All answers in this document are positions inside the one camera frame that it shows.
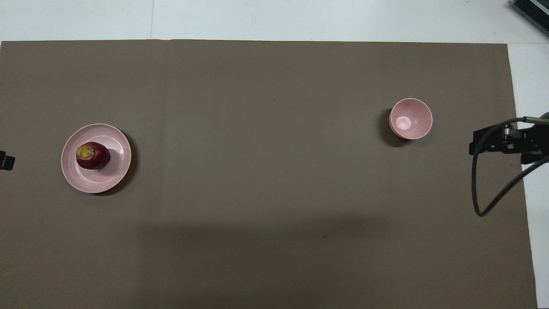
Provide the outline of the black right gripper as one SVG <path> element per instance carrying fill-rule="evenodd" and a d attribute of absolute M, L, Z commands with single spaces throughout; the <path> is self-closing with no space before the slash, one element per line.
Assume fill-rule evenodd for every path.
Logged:
<path fill-rule="evenodd" d="M 506 140 L 508 135 L 515 130 L 513 124 L 492 125 L 474 131 L 474 141 L 469 143 L 469 155 L 474 155 L 475 149 L 479 147 L 479 154 L 486 152 L 515 153 L 514 146 Z M 530 128 L 519 129 L 518 150 L 520 163 L 523 165 L 533 164 L 548 156 L 549 148 L 549 127 L 548 124 L 536 123 Z"/>

